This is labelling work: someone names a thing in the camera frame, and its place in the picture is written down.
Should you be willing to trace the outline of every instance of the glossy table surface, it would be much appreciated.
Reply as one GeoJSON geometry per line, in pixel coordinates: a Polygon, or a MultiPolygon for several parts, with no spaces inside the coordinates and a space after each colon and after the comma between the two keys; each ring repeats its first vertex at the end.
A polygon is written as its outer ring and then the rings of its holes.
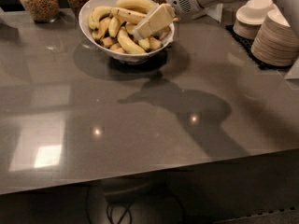
{"type": "Polygon", "coordinates": [[[299,148],[299,83],[260,70],[205,17],[129,66],[69,9],[0,13],[0,194],[299,148]]]}

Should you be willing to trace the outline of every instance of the bowl of bananas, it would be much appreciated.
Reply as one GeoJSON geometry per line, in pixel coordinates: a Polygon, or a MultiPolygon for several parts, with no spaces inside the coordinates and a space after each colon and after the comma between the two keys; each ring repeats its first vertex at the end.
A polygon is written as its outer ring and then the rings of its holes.
{"type": "Polygon", "coordinates": [[[175,13],[151,0],[89,0],[78,22],[86,37],[106,55],[139,64],[172,41],[175,13]]]}

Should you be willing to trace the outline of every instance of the countertop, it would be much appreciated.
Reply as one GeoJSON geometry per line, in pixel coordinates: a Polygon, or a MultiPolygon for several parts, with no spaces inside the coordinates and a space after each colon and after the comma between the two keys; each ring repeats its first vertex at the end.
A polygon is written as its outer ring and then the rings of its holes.
{"type": "Polygon", "coordinates": [[[69,9],[0,13],[0,194],[299,148],[299,82],[204,17],[148,62],[110,59],[69,9]]]}

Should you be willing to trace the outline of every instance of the bunch of bananas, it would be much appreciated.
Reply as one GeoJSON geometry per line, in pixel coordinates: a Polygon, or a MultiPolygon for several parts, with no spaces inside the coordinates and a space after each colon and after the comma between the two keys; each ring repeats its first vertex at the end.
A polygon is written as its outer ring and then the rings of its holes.
{"type": "Polygon", "coordinates": [[[114,7],[95,7],[89,16],[93,39],[104,48],[119,53],[143,54],[160,49],[159,35],[170,32],[169,26],[154,35],[136,39],[136,26],[156,6],[151,0],[118,0],[114,7]]]}

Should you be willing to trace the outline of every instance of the white bowl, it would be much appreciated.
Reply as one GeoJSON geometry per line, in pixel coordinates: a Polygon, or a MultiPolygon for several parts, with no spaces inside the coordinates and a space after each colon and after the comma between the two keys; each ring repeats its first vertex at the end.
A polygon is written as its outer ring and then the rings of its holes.
{"type": "Polygon", "coordinates": [[[261,25],[270,10],[275,9],[272,0],[249,0],[237,12],[239,21],[249,25],[261,25]]]}
{"type": "Polygon", "coordinates": [[[78,22],[79,26],[83,32],[83,34],[86,35],[86,37],[94,43],[95,46],[97,46],[100,50],[102,50],[105,54],[107,54],[110,57],[113,57],[116,60],[119,60],[120,62],[123,63],[129,63],[129,64],[139,64],[143,63],[146,60],[148,60],[150,57],[156,55],[159,53],[161,50],[163,50],[169,43],[173,41],[173,36],[175,33],[175,26],[173,23],[169,25],[170,27],[170,32],[162,37],[160,40],[163,43],[163,47],[160,49],[157,49],[155,51],[145,53],[145,54],[121,54],[118,52],[115,52],[111,49],[106,49],[96,43],[92,37],[92,30],[90,29],[88,25],[88,18],[90,13],[93,11],[95,7],[98,6],[112,6],[114,7],[116,2],[118,0],[89,0],[81,9],[79,16],[78,16],[78,22]]]}

